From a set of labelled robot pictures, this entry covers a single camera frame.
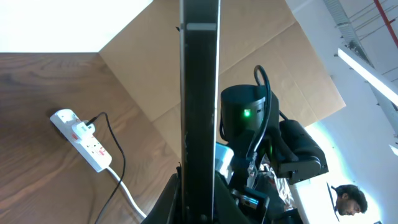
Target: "black vertical bar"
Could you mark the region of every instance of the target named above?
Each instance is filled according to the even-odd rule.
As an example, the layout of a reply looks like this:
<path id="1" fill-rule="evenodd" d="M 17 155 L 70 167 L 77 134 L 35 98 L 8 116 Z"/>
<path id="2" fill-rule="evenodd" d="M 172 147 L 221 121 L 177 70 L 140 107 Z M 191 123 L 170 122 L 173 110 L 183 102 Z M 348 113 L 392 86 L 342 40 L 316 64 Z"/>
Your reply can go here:
<path id="1" fill-rule="evenodd" d="M 180 0 L 184 223 L 212 223 L 220 0 Z"/>

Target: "brown wooden surface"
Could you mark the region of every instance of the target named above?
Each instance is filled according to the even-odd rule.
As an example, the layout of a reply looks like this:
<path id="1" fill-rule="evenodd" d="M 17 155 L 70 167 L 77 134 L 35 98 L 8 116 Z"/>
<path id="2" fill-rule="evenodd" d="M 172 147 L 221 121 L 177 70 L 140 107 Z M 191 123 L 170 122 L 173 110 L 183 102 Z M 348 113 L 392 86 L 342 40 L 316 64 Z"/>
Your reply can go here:
<path id="1" fill-rule="evenodd" d="M 178 158 L 98 54 L 0 54 L 0 223 L 93 223 L 116 186 L 96 173 L 49 116 L 72 109 L 81 119 L 108 113 L 127 158 L 124 183 L 148 213 Z M 95 136 L 122 158 L 104 117 Z M 100 223 L 142 219 L 121 191 Z"/>

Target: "black hair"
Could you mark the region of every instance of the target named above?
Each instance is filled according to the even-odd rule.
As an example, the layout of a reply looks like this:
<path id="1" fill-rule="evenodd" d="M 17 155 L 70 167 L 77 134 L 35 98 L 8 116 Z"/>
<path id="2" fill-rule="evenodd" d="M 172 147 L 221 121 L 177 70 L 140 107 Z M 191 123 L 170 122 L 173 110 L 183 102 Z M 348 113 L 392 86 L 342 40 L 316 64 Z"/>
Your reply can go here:
<path id="1" fill-rule="evenodd" d="M 348 194 L 350 199 L 353 199 L 361 207 L 361 212 L 365 213 L 368 209 L 368 202 L 366 201 L 365 194 L 355 185 L 347 184 L 333 188 L 337 196 L 342 197 L 344 193 Z"/>

